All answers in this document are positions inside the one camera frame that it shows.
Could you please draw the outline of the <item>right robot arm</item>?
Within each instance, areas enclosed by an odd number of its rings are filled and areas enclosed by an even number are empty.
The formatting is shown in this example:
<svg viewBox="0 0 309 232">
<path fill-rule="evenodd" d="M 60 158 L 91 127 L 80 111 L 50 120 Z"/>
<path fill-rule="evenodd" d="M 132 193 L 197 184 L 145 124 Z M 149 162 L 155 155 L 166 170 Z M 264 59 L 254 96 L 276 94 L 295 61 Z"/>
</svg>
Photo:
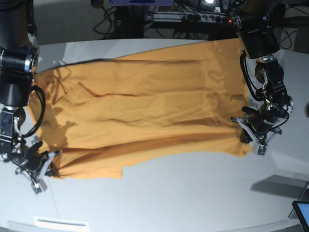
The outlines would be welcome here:
<svg viewBox="0 0 309 232">
<path fill-rule="evenodd" d="M 124 167 L 182 152 L 264 155 L 291 100 L 266 15 L 272 0 L 231 11 L 238 39 L 182 45 L 36 75 L 31 147 L 12 161 L 35 191 L 44 176 L 120 178 Z"/>
</svg>

